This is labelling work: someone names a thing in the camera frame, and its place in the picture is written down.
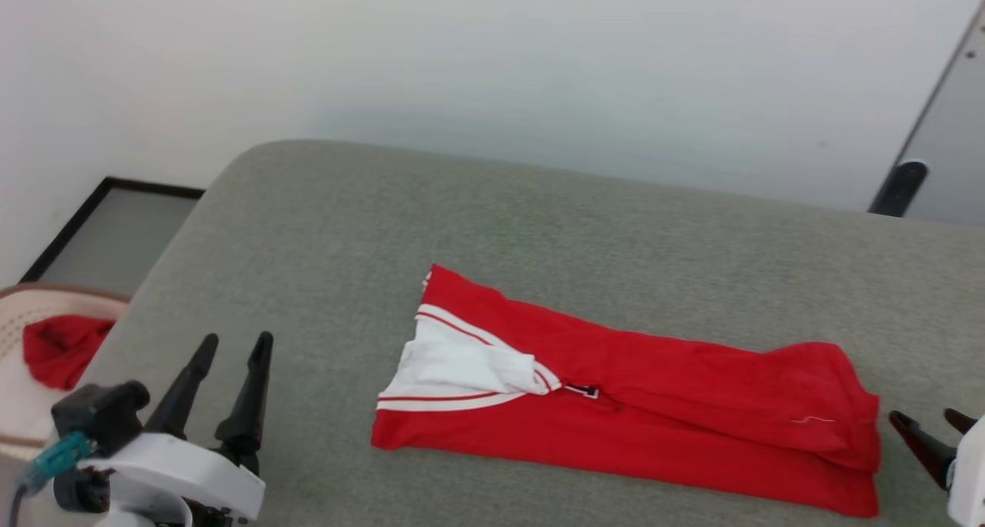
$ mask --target red garment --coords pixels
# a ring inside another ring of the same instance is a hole
[[[416,322],[377,403],[372,443],[381,449],[443,449],[879,513],[879,397],[836,345],[760,354],[616,331],[506,299],[439,266]],[[474,355],[454,366],[427,362],[433,348],[493,352],[476,372],[516,359],[503,369],[513,376],[533,355],[533,380],[511,381],[524,392],[483,390],[499,379],[455,380],[472,371]]]
[[[24,327],[24,362],[31,377],[52,388],[74,388],[115,323],[57,315]]]

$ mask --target gray fabric surface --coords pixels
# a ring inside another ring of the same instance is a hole
[[[773,349],[836,342],[883,411],[949,442],[985,412],[985,232],[338,142],[275,142],[222,173],[87,380],[155,399],[221,337],[189,423],[212,443],[261,330],[275,335],[261,525],[949,525],[889,423],[876,520],[748,496],[369,445],[376,393],[437,262],[620,329]],[[85,524],[35,500],[38,525]]]

